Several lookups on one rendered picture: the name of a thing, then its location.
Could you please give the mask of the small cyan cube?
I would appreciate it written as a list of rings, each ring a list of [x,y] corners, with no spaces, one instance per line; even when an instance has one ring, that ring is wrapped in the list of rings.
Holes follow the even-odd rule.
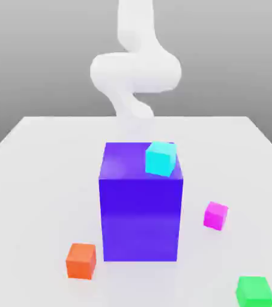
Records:
[[[177,146],[169,142],[152,142],[145,151],[145,172],[169,177],[175,168]]]

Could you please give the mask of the small magenta cube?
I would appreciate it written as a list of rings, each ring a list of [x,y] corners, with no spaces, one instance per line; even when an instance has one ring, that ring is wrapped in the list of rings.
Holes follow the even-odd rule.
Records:
[[[213,201],[209,202],[204,214],[204,226],[221,231],[228,214],[228,207]]]

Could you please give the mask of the small orange cube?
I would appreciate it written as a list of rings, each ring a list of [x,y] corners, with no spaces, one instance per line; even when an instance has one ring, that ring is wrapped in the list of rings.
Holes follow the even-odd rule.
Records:
[[[73,243],[66,258],[67,276],[91,280],[96,265],[96,247],[88,243]]]

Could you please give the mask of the small green cube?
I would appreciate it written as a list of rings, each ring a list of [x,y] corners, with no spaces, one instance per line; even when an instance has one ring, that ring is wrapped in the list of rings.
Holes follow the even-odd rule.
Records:
[[[236,297],[239,307],[272,307],[272,290],[263,276],[240,276]]]

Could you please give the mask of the large purple box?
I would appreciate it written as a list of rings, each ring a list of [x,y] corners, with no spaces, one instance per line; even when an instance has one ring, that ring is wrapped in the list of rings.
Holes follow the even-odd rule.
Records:
[[[150,144],[107,142],[98,178],[105,261],[176,261],[183,174],[145,171]]]

